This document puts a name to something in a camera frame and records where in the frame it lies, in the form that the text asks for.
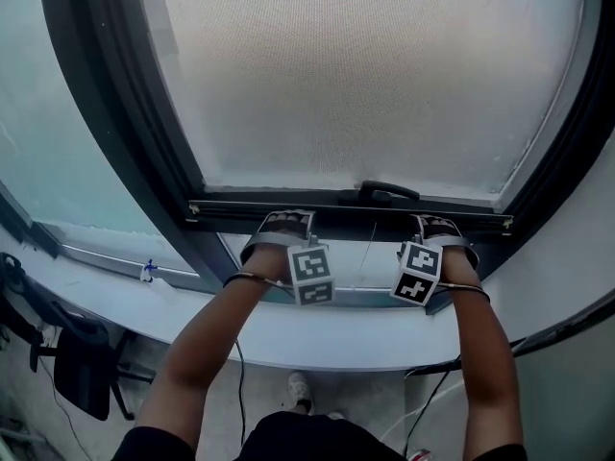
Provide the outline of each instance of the chair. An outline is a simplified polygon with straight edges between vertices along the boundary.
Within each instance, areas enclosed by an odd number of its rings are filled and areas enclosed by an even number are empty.
[[[72,314],[62,308],[58,296],[30,279],[20,261],[0,253],[0,322],[30,344],[30,368],[37,371],[38,358],[55,356],[54,383],[56,390],[78,408],[98,420],[109,416],[110,389],[124,418],[135,415],[126,410],[119,390],[120,377],[152,383],[153,377],[138,376],[126,371],[120,363],[126,345],[136,338],[124,331],[115,349],[100,321]],[[42,333],[28,323],[6,299],[5,290],[22,296],[47,324],[61,328],[58,345],[43,347]]]

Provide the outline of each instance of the window frame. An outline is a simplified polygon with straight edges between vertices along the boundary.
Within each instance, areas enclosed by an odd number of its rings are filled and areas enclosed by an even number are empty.
[[[208,190],[161,75],[141,0],[42,0],[68,87],[119,178],[197,273],[222,281],[236,263],[218,232],[252,233],[274,209],[317,212],[322,238],[403,241],[407,217],[454,220],[481,256],[485,278],[565,202],[615,125],[615,4],[601,0],[591,59],[561,128],[510,204],[499,209],[360,190]],[[448,305],[430,301],[432,314]]]

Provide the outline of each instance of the black sleeve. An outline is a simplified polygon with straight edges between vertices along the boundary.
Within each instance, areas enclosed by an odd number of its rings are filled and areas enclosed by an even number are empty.
[[[474,461],[528,461],[528,455],[521,444],[508,444],[490,450]]]
[[[137,459],[194,461],[194,451],[185,441],[165,430],[138,426],[126,434],[112,461]]]

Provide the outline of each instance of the white cable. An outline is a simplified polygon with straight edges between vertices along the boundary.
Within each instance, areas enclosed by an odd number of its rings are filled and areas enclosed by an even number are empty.
[[[442,391],[441,393],[438,393],[437,395],[435,395],[432,399],[431,399],[431,403],[433,403],[434,401],[438,401],[440,398],[442,398],[444,395],[446,395],[447,393],[450,393],[451,391],[453,391],[454,389],[458,388],[459,386],[462,386],[464,384],[464,382],[461,380],[460,382],[458,382],[457,384],[454,384],[453,386],[451,386],[450,388],[445,389],[444,391]],[[395,424],[393,424],[391,427],[389,427],[384,434],[382,435],[382,437],[380,438],[380,441],[382,442],[382,440],[391,433],[391,431],[397,426],[399,425],[401,422],[403,422],[406,418],[411,417],[412,415],[416,415],[417,413],[421,413],[421,410],[423,408],[425,408],[427,406],[427,403],[419,406],[416,410],[411,411],[410,413],[406,413],[401,419],[399,419]]]

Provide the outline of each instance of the fiducial marker cube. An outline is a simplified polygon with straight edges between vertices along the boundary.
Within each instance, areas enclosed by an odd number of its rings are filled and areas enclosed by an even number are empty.
[[[391,297],[426,305],[440,281],[442,247],[406,243],[400,259],[400,267],[391,287]]]
[[[329,266],[327,246],[290,247],[288,263],[297,305],[333,300],[335,281]]]

